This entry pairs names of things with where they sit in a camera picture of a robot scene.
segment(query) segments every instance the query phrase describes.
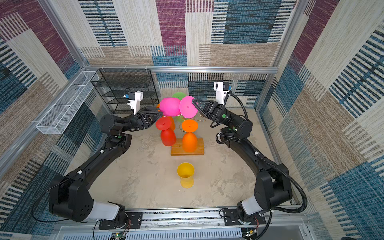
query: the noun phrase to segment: white mesh basket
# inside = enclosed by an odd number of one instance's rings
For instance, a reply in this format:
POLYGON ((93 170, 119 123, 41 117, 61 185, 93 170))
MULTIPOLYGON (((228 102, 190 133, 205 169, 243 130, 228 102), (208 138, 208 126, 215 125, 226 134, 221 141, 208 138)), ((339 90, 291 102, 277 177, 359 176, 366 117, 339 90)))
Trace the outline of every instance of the white mesh basket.
POLYGON ((63 95, 43 116, 36 128, 43 134, 63 134, 68 124, 79 110, 99 76, 94 71, 83 71, 71 83, 63 95))

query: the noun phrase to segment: plastic cup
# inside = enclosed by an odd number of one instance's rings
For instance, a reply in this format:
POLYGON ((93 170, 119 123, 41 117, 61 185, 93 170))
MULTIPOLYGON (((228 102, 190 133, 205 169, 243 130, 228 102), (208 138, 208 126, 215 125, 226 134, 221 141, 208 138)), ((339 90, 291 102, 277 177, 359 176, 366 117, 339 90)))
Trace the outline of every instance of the plastic cup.
POLYGON ((180 177, 180 184, 183 188, 190 188, 193 186, 193 174, 195 168, 189 162, 183 162, 177 167, 177 174, 180 177))

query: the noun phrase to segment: wooden block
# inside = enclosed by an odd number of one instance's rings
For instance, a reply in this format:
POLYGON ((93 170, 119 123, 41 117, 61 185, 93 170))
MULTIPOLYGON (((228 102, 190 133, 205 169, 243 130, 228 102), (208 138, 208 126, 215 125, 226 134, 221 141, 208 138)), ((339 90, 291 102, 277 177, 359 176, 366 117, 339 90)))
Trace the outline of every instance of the wooden block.
POLYGON ((197 149, 194 152, 185 152, 183 149, 183 139, 176 139, 176 143, 170 149, 171 156, 181 155, 204 155, 204 141, 202 138, 197 139, 197 149))

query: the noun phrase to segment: table surface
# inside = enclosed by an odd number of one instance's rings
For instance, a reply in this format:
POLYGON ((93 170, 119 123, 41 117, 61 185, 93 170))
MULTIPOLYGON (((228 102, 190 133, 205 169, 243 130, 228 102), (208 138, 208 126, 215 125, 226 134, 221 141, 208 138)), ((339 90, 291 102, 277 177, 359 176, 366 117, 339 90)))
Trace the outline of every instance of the table surface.
MULTIPOLYGON (((242 114, 241 108, 230 109, 242 114)), ((248 138, 256 148, 272 159, 271 151, 254 110, 247 110, 253 122, 248 138)), ((177 138, 184 133, 175 121, 177 138)), ((171 156, 170 147, 161 143, 160 131, 151 127, 132 132, 131 147, 113 161, 95 180, 89 192, 93 199, 116 202, 126 208, 177 208, 235 206, 253 194, 256 177, 251 169, 225 144, 219 145, 215 135, 220 127, 211 128, 210 120, 199 122, 194 132, 204 138, 205 155, 171 156), (194 186, 184 189, 176 173, 179 164, 195 167, 194 186)))

